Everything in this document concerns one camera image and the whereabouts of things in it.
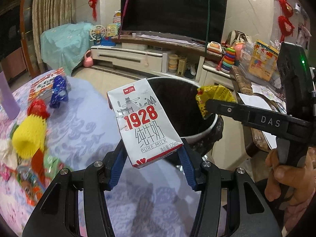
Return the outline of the person's right hand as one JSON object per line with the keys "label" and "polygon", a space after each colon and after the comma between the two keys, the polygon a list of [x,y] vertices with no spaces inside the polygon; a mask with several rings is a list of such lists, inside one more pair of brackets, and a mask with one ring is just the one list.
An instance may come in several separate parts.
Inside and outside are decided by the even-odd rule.
{"label": "person's right hand", "polygon": [[280,197],[281,184],[293,188],[290,205],[306,202],[315,191],[315,170],[309,154],[306,155],[305,165],[302,168],[281,165],[276,149],[269,152],[265,163],[271,168],[265,189],[265,196],[270,202]]}

